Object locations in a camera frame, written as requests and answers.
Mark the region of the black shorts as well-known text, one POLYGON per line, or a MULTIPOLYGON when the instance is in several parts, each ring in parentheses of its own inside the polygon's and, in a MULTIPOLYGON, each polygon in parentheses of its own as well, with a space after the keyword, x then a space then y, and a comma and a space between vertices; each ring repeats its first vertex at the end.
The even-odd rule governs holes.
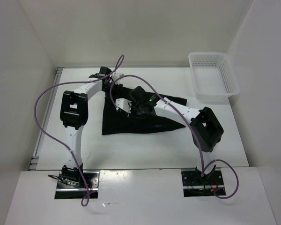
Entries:
MULTIPOLYGON (((136 88, 137 91, 140 91, 142 94, 143 100, 149 100, 154 93, 147 92, 143 88, 136 88)), ((133 89, 123 87, 120 98, 125 98, 132 103, 130 92, 133 89)), ((173 97, 162 95, 169 100, 185 105, 187 100, 185 98, 173 97)), ((160 132, 169 132, 177 129, 185 128, 185 125, 175 122, 173 120, 167 119, 165 117, 158 117, 154 115, 147 115, 144 119, 128 117, 126 112, 117 111, 113 105, 111 99, 104 99, 104 110, 103 110, 103 121, 102 121, 102 135, 113 135, 113 134, 151 134, 151 133, 160 133, 160 132)))

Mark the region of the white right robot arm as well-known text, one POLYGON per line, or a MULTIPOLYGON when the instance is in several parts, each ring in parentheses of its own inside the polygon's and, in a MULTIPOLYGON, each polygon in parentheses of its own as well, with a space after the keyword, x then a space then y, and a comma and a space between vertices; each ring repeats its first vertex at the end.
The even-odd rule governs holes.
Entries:
POLYGON ((224 133, 212 109, 209 107, 190 108, 156 93, 147 96, 140 86, 129 92, 129 98, 130 108, 134 113, 164 117, 184 124, 190 129, 193 143, 199 149, 196 179, 200 184, 207 184, 215 171, 213 151, 224 133))

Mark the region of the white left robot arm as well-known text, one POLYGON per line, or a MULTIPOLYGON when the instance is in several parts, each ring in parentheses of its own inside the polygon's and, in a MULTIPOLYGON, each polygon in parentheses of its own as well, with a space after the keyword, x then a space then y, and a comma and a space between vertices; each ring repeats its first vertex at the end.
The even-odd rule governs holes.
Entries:
POLYGON ((107 67, 100 67, 98 73, 89 76, 86 83, 75 90, 66 90, 62 95, 60 119, 66 131, 67 159, 59 179, 75 188, 84 187, 83 162, 81 157, 81 136, 89 117, 88 101, 98 92, 108 92, 112 74, 107 67))

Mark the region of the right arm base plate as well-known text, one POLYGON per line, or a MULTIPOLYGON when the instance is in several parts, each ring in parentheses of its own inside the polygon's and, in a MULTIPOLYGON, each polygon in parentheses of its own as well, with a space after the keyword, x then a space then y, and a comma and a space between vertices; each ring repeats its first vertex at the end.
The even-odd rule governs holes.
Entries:
POLYGON ((201 179, 195 169, 181 170, 181 177, 184 197, 213 196, 214 192, 218 196, 226 195, 220 169, 216 169, 207 181, 201 179))

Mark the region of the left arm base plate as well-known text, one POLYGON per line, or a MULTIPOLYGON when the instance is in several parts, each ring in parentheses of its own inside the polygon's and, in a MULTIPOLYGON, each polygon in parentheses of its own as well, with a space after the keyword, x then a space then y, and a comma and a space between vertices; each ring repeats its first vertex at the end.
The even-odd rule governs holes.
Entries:
MULTIPOLYGON (((98 188, 99 188, 99 171, 84 171, 84 177, 86 179, 88 189, 90 192, 90 199, 98 198, 98 188)), ((59 178, 61 172, 58 176, 50 175, 53 179, 57 180, 56 190, 54 199, 82 199, 87 195, 87 188, 84 186, 83 181, 80 183, 71 181, 61 181, 59 178)))

